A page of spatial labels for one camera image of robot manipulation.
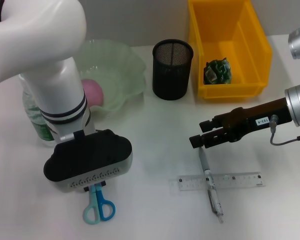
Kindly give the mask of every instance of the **blue scissors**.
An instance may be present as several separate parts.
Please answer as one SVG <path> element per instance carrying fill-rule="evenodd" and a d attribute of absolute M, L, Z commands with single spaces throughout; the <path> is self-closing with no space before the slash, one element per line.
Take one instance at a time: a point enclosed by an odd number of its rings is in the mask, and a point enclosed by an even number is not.
<path fill-rule="evenodd" d="M 98 224 L 100 222 L 100 213 L 99 213 L 99 205 L 97 200 L 97 194 L 96 194 L 96 186 L 91 185 L 89 187 L 89 195 L 90 195 L 90 205 L 86 207 L 86 209 L 83 212 L 83 219 L 87 224 Z M 88 217 L 88 212 L 93 209 L 94 211 L 94 220 L 91 220 Z"/>
<path fill-rule="evenodd" d="M 114 203 L 112 201 L 105 200 L 105 198 L 102 194 L 102 186 L 100 183 L 96 184 L 96 198 L 97 198 L 100 217 L 101 217 L 102 221 L 108 221 L 108 220 L 112 219 L 116 213 L 116 206 L 114 205 Z M 112 207 L 112 213 L 110 216 L 108 216 L 108 217 L 104 216 L 104 211 L 102 209 L 103 205 L 109 205 Z"/>
<path fill-rule="evenodd" d="M 98 224 L 100 219 L 103 221 L 108 221 L 113 218 L 116 213 L 116 206 L 112 201 L 105 200 L 102 194 L 102 186 L 100 183 L 91 185 L 89 187 L 89 195 L 90 195 L 90 205 L 83 212 L 83 219 L 87 224 Z M 103 205 L 110 205 L 112 207 L 112 213 L 110 216 L 105 217 L 104 211 L 102 209 Z M 88 218 L 88 212 L 93 209 L 95 220 L 91 220 Z"/>

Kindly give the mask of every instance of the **pink ball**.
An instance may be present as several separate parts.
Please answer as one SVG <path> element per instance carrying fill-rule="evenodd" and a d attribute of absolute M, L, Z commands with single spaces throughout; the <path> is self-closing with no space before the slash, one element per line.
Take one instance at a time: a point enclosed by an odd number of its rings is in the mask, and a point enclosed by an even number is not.
<path fill-rule="evenodd" d="M 102 106 L 104 104 L 104 93 L 100 85 L 92 79 L 82 79 L 81 82 L 88 106 Z"/>

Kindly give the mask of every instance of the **green crumpled wrapper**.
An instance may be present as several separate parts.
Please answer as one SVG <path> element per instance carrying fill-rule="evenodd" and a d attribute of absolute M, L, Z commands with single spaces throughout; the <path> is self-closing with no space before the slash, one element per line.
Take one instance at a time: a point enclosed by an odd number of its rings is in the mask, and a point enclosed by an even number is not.
<path fill-rule="evenodd" d="M 213 60 L 206 63 L 203 74 L 204 84 L 230 84 L 231 79 L 230 63 L 226 57 L 223 60 Z"/>

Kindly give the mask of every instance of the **pen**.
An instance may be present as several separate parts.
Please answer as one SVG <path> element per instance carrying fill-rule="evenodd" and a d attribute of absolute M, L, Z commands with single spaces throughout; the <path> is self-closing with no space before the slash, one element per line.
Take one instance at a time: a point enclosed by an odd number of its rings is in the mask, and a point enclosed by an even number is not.
<path fill-rule="evenodd" d="M 216 214 L 216 216 L 219 219 L 219 222 L 222 224 L 224 222 L 222 219 L 224 213 L 222 211 L 221 204 L 218 198 L 216 186 L 214 183 L 214 178 L 212 177 L 210 167 L 202 147 L 199 148 L 199 158 L 204 172 L 204 178 L 208 186 L 208 196 L 209 196 L 212 212 Z"/>

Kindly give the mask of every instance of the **label sticker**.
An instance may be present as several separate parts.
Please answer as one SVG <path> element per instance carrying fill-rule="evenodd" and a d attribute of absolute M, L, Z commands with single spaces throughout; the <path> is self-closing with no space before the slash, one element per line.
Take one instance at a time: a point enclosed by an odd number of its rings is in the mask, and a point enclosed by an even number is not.
<path fill-rule="evenodd" d="M 270 121 L 269 121 L 269 118 L 266 116 L 266 117 L 263 117 L 263 118 L 260 118 L 260 119 L 257 119 L 255 120 L 255 123 L 260 126 L 260 125 L 263 125 L 263 124 L 269 124 Z"/>

